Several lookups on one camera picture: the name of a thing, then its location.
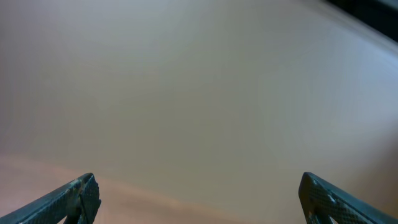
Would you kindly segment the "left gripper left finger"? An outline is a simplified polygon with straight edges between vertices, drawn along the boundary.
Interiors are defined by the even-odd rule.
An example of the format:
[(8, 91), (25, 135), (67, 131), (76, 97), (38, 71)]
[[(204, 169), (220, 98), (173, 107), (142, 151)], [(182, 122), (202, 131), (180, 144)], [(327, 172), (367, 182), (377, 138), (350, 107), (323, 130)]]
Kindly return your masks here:
[(93, 224), (100, 205), (98, 183), (92, 173), (86, 173), (1, 217), (1, 223)]

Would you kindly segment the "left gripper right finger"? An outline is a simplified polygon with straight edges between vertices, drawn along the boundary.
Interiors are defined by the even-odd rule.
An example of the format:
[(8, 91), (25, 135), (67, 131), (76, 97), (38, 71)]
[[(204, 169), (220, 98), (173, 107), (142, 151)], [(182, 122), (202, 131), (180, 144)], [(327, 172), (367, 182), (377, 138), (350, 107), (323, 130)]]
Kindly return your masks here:
[(319, 176), (304, 172), (298, 196), (307, 223), (397, 224), (397, 219)]

